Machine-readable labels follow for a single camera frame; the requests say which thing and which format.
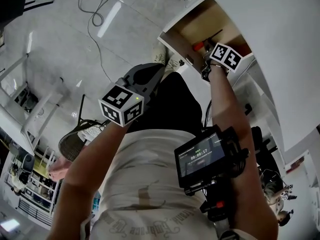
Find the sneaker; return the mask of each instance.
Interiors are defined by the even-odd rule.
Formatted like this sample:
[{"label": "sneaker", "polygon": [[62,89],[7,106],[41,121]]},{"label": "sneaker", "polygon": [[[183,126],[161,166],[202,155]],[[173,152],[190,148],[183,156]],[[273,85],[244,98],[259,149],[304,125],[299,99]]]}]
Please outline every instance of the sneaker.
[{"label": "sneaker", "polygon": [[152,51],[152,62],[161,63],[162,65],[166,65],[166,47],[163,43],[158,42],[156,47],[153,48]]},{"label": "sneaker", "polygon": [[161,79],[163,81],[170,73],[175,72],[180,68],[180,57],[177,54],[174,54],[171,56],[171,58],[168,61],[168,64],[166,65],[164,69],[164,75]]}]

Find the floor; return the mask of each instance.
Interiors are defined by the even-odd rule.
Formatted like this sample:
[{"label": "floor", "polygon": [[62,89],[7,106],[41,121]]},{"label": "floor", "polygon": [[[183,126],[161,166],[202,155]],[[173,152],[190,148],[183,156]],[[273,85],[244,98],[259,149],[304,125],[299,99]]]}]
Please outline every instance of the floor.
[{"label": "floor", "polygon": [[[99,27],[89,23],[90,33],[99,43],[103,67],[112,81],[135,65],[151,61],[153,46],[162,28],[189,3],[188,0],[109,0],[100,13],[106,17],[116,2],[121,8],[102,38]],[[82,8],[94,11],[99,0],[84,0]],[[78,0],[54,0],[53,4],[25,12],[4,30],[5,50],[0,53],[0,69],[8,68],[30,48],[26,68],[28,86],[41,98],[59,77],[64,82],[51,104],[61,107],[45,129],[42,145],[58,151],[58,141],[75,127],[82,94],[86,95],[82,117],[102,120],[97,99],[109,80],[100,67],[99,54],[87,33],[90,14],[78,8]],[[22,81],[21,69],[6,81],[8,88]],[[52,105],[39,116],[43,121]]]}]

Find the white t-shirt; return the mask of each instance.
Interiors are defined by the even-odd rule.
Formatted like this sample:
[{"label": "white t-shirt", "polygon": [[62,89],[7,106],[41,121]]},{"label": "white t-shirt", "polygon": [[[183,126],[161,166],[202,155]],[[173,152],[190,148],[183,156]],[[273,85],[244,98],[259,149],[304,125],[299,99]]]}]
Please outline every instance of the white t-shirt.
[{"label": "white t-shirt", "polygon": [[204,195],[186,196],[178,183],[174,150],[193,138],[178,130],[126,134],[99,189],[90,239],[217,240],[214,224],[199,210]]},{"label": "white t-shirt", "polygon": [[278,215],[284,208],[284,205],[285,201],[281,197],[279,197],[274,204],[270,205],[270,208],[275,215]]}]

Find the timer display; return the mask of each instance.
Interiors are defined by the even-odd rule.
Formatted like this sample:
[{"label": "timer display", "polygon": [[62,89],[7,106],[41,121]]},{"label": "timer display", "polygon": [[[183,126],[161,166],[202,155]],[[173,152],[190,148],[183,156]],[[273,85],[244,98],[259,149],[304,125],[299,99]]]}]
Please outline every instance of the timer display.
[{"label": "timer display", "polygon": [[224,156],[221,139],[214,133],[178,156],[181,177],[192,174]]}]

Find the black chair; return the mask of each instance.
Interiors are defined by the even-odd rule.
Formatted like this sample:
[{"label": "black chair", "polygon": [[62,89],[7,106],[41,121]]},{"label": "black chair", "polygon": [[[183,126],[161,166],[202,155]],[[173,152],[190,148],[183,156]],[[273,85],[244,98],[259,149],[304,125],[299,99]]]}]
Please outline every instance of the black chair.
[{"label": "black chair", "polygon": [[280,177],[280,171],[277,163],[272,156],[272,152],[278,149],[277,146],[274,146],[271,149],[267,148],[267,145],[270,143],[270,139],[263,141],[260,127],[253,127],[251,128],[251,131],[255,149],[255,159],[260,166],[260,172],[263,174],[261,177],[262,184],[265,186],[269,182],[276,182],[276,190],[282,190],[284,188],[284,184]]},{"label": "black chair", "polygon": [[78,157],[78,155],[80,154],[80,151],[83,149],[83,147],[87,142],[87,141],[83,141],[78,136],[78,132],[89,129],[92,126],[97,126],[97,125],[105,126],[108,123],[110,123],[110,120],[106,120],[103,123],[100,123],[95,120],[82,119],[81,114],[82,114],[82,108],[84,105],[84,100],[85,100],[85,95],[82,95],[77,126],[72,131],[70,131],[65,136],[63,136],[58,144],[60,153],[70,162],[73,162]]}]

